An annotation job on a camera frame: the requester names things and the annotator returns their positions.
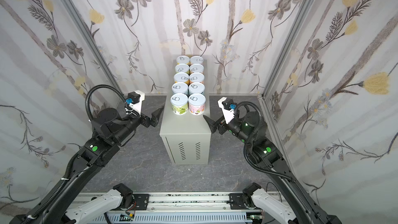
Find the green label can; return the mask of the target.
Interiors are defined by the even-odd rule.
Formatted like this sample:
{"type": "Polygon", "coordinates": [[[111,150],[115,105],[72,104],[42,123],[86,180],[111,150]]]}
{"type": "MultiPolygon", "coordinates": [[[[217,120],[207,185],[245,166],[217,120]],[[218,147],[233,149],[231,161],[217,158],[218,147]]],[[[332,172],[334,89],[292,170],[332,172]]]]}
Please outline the green label can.
{"type": "Polygon", "coordinates": [[[176,93],[171,96],[172,111],[175,115],[181,116],[188,112],[188,97],[183,93],[176,93]]]}
{"type": "Polygon", "coordinates": [[[177,64],[175,66],[175,73],[186,73],[190,74],[190,66],[187,64],[177,64]]]}

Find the light blue can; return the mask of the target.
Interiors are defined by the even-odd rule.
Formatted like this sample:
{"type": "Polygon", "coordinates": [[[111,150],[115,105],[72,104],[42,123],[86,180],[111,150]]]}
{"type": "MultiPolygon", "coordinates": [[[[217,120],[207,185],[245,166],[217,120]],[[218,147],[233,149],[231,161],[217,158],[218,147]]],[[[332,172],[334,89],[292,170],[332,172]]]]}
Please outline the light blue can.
{"type": "Polygon", "coordinates": [[[185,94],[189,95],[189,86],[186,83],[177,82],[172,85],[172,92],[174,94],[185,94]]]}
{"type": "Polygon", "coordinates": [[[189,85],[189,95],[192,94],[204,94],[205,85],[202,83],[191,83],[189,85]]]}

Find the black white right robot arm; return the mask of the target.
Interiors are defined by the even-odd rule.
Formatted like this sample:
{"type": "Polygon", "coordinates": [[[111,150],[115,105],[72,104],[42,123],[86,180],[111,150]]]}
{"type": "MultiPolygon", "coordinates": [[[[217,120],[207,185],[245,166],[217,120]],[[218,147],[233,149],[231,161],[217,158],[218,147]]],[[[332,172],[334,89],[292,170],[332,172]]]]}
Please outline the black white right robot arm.
{"type": "Polygon", "coordinates": [[[204,117],[211,133],[230,132],[244,143],[243,154],[248,164],[266,174],[287,201],[271,203],[266,190],[256,183],[243,190],[248,207],[257,207],[284,224],[339,224],[341,220],[328,214],[312,199],[298,179],[293,175],[278,148],[266,136],[267,125],[258,112],[247,112],[243,118],[233,115],[230,121],[225,116],[218,120],[204,117]]]}

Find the yellow label can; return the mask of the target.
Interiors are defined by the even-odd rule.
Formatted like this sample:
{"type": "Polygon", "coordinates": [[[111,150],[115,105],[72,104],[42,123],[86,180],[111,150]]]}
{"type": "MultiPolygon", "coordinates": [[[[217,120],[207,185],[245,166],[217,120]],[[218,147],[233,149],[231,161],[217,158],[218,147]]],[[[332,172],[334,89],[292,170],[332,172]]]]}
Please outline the yellow label can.
{"type": "Polygon", "coordinates": [[[179,56],[176,58],[177,64],[190,65],[190,58],[188,56],[179,56]]]}

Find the white can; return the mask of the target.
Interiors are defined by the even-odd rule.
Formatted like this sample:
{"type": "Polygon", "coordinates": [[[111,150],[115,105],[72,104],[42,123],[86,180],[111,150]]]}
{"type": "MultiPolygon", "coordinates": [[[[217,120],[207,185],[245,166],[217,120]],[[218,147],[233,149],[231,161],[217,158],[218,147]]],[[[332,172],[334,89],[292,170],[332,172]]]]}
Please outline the white can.
{"type": "Polygon", "coordinates": [[[205,112],[206,97],[195,93],[188,97],[189,111],[193,115],[202,115],[205,112]]]}

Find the brown label can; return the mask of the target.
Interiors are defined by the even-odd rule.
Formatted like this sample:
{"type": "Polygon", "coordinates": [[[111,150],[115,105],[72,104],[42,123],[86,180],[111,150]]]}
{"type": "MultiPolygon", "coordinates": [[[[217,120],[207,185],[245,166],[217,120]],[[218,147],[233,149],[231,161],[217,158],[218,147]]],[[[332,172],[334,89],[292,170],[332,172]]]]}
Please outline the brown label can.
{"type": "Polygon", "coordinates": [[[193,64],[189,67],[190,74],[201,73],[204,74],[204,66],[202,64],[193,64]]]}

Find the pink label can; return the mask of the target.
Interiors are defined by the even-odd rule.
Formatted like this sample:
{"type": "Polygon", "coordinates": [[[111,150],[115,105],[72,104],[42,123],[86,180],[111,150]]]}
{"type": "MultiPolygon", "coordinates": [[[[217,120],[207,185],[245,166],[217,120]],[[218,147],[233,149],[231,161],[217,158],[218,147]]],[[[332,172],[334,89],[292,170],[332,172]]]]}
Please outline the pink label can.
{"type": "Polygon", "coordinates": [[[204,62],[204,59],[201,56],[192,56],[190,58],[190,65],[195,65],[195,64],[202,65],[203,62],[204,62]]]}

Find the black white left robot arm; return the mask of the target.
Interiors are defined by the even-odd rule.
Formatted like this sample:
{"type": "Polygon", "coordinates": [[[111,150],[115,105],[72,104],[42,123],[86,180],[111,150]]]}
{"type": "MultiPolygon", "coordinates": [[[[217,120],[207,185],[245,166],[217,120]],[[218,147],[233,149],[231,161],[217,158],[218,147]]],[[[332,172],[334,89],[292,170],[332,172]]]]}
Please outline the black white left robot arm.
{"type": "Polygon", "coordinates": [[[53,189],[32,210],[16,215],[12,224],[77,224],[81,220],[77,214],[68,210],[69,206],[83,190],[86,184],[104,168],[135,135],[136,129],[156,127],[164,110],[160,107],[151,117],[139,114],[131,107],[128,114],[121,118],[114,108],[106,108],[96,116],[86,107],[93,134],[85,145],[72,156],[65,174],[53,189]]]}

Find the orange label can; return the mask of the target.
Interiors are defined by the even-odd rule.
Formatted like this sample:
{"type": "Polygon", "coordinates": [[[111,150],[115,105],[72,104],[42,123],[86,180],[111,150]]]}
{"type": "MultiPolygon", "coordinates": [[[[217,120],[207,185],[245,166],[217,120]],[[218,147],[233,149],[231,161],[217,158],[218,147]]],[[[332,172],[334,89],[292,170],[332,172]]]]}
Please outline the orange label can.
{"type": "Polygon", "coordinates": [[[185,83],[187,85],[190,84],[190,75],[184,72],[176,73],[174,75],[175,83],[185,83]]]}

